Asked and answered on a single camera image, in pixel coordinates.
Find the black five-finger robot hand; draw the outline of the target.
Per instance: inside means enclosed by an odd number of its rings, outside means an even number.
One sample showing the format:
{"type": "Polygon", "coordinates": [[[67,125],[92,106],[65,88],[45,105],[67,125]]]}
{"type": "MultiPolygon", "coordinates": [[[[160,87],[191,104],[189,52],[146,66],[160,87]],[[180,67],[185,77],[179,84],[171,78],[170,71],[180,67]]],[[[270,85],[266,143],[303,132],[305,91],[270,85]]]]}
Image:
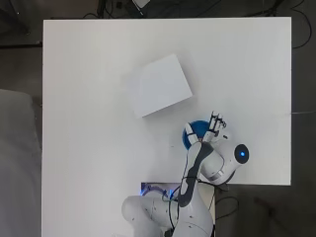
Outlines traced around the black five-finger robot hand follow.
{"type": "Polygon", "coordinates": [[[184,139],[189,145],[199,141],[211,142],[220,133],[220,130],[226,127],[223,116],[219,113],[212,112],[209,121],[195,120],[185,124],[184,139]]]}

